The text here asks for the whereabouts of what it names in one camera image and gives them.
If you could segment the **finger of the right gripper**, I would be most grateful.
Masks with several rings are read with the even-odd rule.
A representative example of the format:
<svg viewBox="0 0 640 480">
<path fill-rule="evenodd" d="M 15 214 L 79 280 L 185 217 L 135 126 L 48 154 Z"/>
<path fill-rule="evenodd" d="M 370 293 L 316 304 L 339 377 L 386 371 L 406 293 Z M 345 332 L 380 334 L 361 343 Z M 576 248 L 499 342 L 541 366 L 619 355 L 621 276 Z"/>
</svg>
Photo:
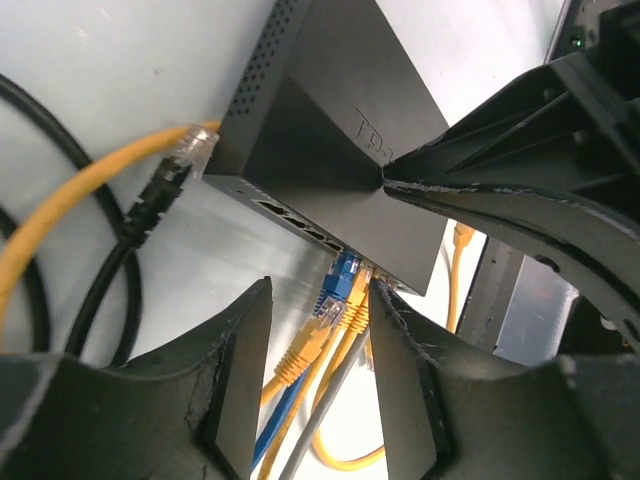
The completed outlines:
<svg viewBox="0 0 640 480">
<path fill-rule="evenodd" d="M 582 194 L 639 183 L 639 54 L 576 53 L 535 68 L 383 171 L 386 190 Z"/>
<path fill-rule="evenodd" d="M 445 214 L 554 269 L 639 347 L 639 227 L 574 194 L 387 179 L 398 200 Z"/>
</svg>

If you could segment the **black network switch box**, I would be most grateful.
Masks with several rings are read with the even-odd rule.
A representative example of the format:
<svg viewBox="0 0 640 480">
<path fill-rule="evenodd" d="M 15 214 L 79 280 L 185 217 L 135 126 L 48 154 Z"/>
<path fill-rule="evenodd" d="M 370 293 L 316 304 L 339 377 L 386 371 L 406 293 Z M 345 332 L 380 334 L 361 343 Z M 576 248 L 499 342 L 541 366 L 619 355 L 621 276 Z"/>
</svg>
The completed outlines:
<svg viewBox="0 0 640 480">
<path fill-rule="evenodd" d="M 374 1 L 278 1 L 204 178 L 322 248 L 427 290 L 446 222 L 389 198 L 382 170 L 446 121 Z"/>
</svg>

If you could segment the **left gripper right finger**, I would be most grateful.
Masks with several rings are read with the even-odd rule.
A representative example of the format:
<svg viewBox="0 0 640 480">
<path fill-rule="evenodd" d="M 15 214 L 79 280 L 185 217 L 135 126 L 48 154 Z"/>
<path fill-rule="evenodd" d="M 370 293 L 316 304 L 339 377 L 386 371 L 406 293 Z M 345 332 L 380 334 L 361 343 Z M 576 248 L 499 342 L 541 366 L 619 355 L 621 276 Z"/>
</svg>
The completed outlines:
<svg viewBox="0 0 640 480">
<path fill-rule="evenodd" d="M 526 367 L 413 310 L 382 281 L 370 334 L 392 479 L 635 479 L 639 359 Z"/>
</svg>

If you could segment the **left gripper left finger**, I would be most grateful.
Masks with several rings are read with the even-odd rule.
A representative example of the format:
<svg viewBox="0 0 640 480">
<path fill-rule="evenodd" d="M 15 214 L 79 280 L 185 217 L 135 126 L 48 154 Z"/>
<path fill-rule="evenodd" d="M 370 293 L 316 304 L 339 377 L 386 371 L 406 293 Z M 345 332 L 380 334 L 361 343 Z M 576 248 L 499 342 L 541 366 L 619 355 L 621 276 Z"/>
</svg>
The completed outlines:
<svg viewBox="0 0 640 480">
<path fill-rule="evenodd" d="M 65 354 L 1 359 L 5 479 L 246 479 L 272 283 L 121 368 Z"/>
</svg>

